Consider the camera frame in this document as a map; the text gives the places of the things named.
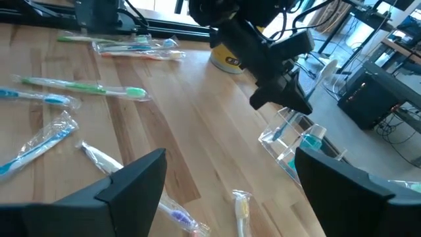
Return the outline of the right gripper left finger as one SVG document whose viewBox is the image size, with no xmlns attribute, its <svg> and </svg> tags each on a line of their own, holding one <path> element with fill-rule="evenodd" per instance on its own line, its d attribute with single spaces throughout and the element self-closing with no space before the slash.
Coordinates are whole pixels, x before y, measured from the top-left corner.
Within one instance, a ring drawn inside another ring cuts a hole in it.
<svg viewBox="0 0 421 237">
<path fill-rule="evenodd" d="M 53 203 L 0 205 L 0 237 L 147 237 L 166 178 L 166 150 Z"/>
</svg>

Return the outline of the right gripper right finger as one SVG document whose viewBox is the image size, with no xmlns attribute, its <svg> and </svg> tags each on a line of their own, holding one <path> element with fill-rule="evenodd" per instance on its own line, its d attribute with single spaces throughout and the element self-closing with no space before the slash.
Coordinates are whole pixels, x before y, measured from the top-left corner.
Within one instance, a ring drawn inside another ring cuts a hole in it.
<svg viewBox="0 0 421 237">
<path fill-rule="evenodd" d="M 326 237 L 421 237 L 421 193 L 298 147 L 295 167 Z"/>
</svg>

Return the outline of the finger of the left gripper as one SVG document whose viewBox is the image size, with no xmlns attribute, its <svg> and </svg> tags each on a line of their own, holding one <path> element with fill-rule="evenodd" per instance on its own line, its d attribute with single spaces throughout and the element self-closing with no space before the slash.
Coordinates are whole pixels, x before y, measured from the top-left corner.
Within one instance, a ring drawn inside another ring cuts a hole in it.
<svg viewBox="0 0 421 237">
<path fill-rule="evenodd" d="M 266 103 L 275 103 L 283 107 L 287 106 L 284 98 L 284 88 L 278 84 L 268 84 L 259 87 L 249 99 L 254 110 L 260 109 Z"/>
<path fill-rule="evenodd" d="M 282 92 L 283 106 L 310 115 L 312 106 L 299 83 L 299 71 L 295 71 L 289 75 L 290 80 Z"/>
</svg>

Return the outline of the clear acrylic organizer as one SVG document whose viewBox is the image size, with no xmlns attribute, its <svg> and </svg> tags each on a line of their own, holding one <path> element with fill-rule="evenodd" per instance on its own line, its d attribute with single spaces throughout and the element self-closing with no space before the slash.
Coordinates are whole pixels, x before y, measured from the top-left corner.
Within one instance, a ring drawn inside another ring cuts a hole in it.
<svg viewBox="0 0 421 237">
<path fill-rule="evenodd" d="M 289 146 L 298 138 L 305 130 L 310 128 L 313 121 L 306 115 L 298 113 L 296 118 L 291 122 L 286 121 L 286 114 L 288 108 L 280 109 L 269 122 L 259 137 L 259 142 L 269 152 L 269 154 L 276 160 L 277 164 L 297 183 L 300 184 L 297 169 L 295 167 L 295 154 L 290 151 Z M 280 138 L 272 141 L 275 131 L 281 125 L 287 125 L 282 132 Z M 322 147 L 318 151 L 327 155 L 328 157 L 341 161 L 344 159 L 347 150 L 344 147 L 335 147 L 327 138 L 327 132 L 322 140 Z"/>
</svg>

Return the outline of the small teal mouthwash bottle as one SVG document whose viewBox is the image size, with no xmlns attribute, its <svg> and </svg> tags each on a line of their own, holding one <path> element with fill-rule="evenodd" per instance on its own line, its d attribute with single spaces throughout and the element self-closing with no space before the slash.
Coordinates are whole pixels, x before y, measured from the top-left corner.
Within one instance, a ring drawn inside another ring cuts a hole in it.
<svg viewBox="0 0 421 237">
<path fill-rule="evenodd" d="M 311 148 L 319 151 L 322 147 L 322 140 L 326 135 L 327 129 L 319 124 L 313 124 L 310 128 L 305 130 L 293 143 L 289 146 L 290 151 L 295 154 L 295 149 L 300 148 Z"/>
</svg>

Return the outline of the purple toothbrush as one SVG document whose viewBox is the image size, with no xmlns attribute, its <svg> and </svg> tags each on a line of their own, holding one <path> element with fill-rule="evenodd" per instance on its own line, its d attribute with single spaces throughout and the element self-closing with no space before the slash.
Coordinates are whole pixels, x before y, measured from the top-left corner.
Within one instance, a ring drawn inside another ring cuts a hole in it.
<svg viewBox="0 0 421 237">
<path fill-rule="evenodd" d="M 80 140 L 76 147 L 81 149 L 94 165 L 105 174 L 113 174 L 124 168 L 124 165 L 101 150 Z M 158 210 L 164 213 L 173 223 L 189 233 L 189 237 L 210 237 L 210 228 L 196 221 L 189 212 L 166 193 L 164 188 L 158 205 Z"/>
</svg>

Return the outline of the orange yellow toothbrush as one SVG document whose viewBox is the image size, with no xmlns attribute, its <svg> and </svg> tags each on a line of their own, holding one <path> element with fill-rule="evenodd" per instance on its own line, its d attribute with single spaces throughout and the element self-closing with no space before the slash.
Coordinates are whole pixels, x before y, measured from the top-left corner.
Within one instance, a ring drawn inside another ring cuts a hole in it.
<svg viewBox="0 0 421 237">
<path fill-rule="evenodd" d="M 234 196 L 234 209 L 237 221 L 238 237 L 252 237 L 250 227 L 250 197 L 249 192 L 243 190 L 232 190 Z"/>
</svg>

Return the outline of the green toothbrush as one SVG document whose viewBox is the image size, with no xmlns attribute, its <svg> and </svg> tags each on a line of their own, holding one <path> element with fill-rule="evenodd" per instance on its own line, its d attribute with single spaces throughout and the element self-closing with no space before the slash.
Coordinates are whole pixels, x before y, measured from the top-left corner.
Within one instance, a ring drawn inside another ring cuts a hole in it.
<svg viewBox="0 0 421 237">
<path fill-rule="evenodd" d="M 103 42 L 103 43 L 115 43 L 115 42 L 148 42 L 151 40 L 151 35 L 101 35 L 101 34 L 82 34 L 79 32 L 60 31 L 57 40 L 62 42 Z"/>
<path fill-rule="evenodd" d="M 12 80 L 23 84 L 32 84 L 37 86 L 45 86 L 49 88 L 57 88 L 61 90 L 69 90 L 72 92 L 81 92 L 95 95 L 104 95 L 109 97 L 117 97 L 132 101 L 150 101 L 151 96 L 143 88 L 136 87 L 106 87 L 100 84 L 87 84 L 81 82 L 70 82 L 65 80 L 57 80 L 51 78 L 37 78 L 29 76 L 11 75 Z"/>
</svg>

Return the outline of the yellow wipes canister white lid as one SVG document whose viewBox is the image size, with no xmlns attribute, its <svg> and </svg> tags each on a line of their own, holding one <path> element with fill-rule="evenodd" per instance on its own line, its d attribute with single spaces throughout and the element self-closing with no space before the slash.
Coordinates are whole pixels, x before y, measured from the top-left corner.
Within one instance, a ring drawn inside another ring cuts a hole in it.
<svg viewBox="0 0 421 237">
<path fill-rule="evenodd" d="M 238 25 L 223 25 L 210 32 L 211 62 L 230 74 L 241 74 L 245 61 L 259 50 L 261 40 Z"/>
</svg>

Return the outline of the black equipment box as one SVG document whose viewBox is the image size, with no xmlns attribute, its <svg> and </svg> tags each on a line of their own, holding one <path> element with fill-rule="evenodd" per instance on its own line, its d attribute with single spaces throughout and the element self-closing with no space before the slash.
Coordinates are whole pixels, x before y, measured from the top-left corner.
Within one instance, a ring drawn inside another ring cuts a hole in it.
<svg viewBox="0 0 421 237">
<path fill-rule="evenodd" d="M 353 75 L 337 106 L 362 130 L 371 130 L 396 114 L 417 132 L 421 121 L 404 112 L 405 103 L 421 111 L 421 95 L 373 62 L 366 61 Z"/>
</svg>

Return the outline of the wooden desk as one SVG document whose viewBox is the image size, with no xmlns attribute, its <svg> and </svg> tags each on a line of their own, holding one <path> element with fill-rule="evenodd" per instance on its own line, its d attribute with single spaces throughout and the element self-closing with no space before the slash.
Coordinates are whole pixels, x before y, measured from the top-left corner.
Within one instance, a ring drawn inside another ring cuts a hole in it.
<svg viewBox="0 0 421 237">
<path fill-rule="evenodd" d="M 384 38 L 381 42 L 421 66 L 421 55 L 418 54 L 415 50 L 408 49 L 407 47 L 395 43 L 394 41 L 391 41 L 387 38 Z"/>
</svg>

